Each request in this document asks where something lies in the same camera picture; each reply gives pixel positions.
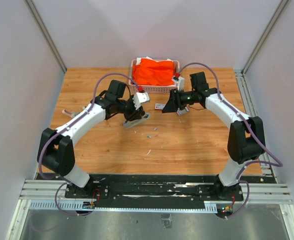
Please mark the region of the black silver stapler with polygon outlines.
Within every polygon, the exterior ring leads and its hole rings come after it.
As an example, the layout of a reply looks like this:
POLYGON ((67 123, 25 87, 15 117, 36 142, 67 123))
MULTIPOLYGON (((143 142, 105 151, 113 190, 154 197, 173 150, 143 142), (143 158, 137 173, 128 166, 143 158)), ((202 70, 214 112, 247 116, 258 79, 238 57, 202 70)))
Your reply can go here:
POLYGON ((132 121, 128 121, 128 120, 125 120, 122 124, 122 126, 125 128, 125 129, 130 129, 132 127, 135 127, 136 125, 139 125, 141 123, 143 123, 144 121, 148 120, 149 118, 151 117, 151 113, 150 112, 146 112, 142 117, 141 119, 136 119, 136 120, 132 120, 132 121))

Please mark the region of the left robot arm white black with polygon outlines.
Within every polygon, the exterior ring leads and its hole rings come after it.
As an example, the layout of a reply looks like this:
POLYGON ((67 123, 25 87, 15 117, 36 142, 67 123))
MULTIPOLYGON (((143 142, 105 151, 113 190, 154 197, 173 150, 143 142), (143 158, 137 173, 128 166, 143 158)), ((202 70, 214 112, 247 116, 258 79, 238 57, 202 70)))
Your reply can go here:
POLYGON ((108 89, 95 96, 77 116, 56 129, 46 128, 41 134, 38 166, 46 167, 77 186, 76 191, 83 198, 94 193, 94 185, 89 174, 76 164, 74 147, 77 142, 95 125, 117 114, 124 116, 124 128, 131 128, 150 117, 143 109, 143 104, 150 101, 149 94, 136 92, 125 100, 126 88, 126 83, 112 80, 108 89))

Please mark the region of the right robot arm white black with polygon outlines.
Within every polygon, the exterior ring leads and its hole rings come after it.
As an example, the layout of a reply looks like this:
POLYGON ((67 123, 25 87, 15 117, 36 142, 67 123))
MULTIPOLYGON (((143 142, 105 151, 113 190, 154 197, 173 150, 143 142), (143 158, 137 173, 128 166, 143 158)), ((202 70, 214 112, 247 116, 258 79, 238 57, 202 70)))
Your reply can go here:
POLYGON ((215 114, 229 130, 227 151, 229 159, 214 182, 214 196, 227 199, 237 191, 239 179, 246 164, 257 162, 265 152, 263 121, 258 116, 251 117, 235 108, 217 88, 210 88, 204 72, 190 76, 191 90, 172 89, 163 107, 163 113, 174 113, 188 105, 200 104, 215 114))

